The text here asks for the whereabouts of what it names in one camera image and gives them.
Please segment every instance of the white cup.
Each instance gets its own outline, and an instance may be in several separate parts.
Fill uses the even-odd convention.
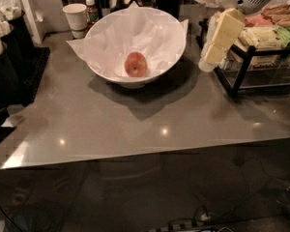
[[[73,36],[77,39],[84,38],[88,30],[86,5],[69,4],[63,8],[63,12],[66,14]]]

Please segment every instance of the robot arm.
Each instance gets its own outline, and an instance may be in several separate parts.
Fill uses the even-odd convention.
[[[221,61],[231,45],[245,27],[245,16],[257,13],[271,0],[195,0],[199,3],[212,3],[225,9],[215,28],[209,27],[208,37],[201,52],[199,68],[211,72]]]

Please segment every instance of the white bowl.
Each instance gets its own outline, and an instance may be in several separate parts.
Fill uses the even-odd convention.
[[[186,31],[172,15],[147,7],[129,7],[100,19],[87,33],[84,58],[100,77],[127,88],[139,88],[166,73],[183,55]],[[125,71],[127,55],[142,53],[143,77]]]

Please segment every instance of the bottle cap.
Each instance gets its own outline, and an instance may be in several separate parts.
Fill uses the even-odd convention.
[[[95,5],[95,0],[86,0],[86,4],[87,4],[88,6]]]

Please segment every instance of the stainless steel counter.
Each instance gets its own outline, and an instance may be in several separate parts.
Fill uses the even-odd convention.
[[[124,89],[96,76],[51,35],[35,102],[9,107],[16,129],[0,143],[0,168],[94,160],[290,138],[290,93],[231,100],[201,72],[188,36],[183,59],[157,81]]]

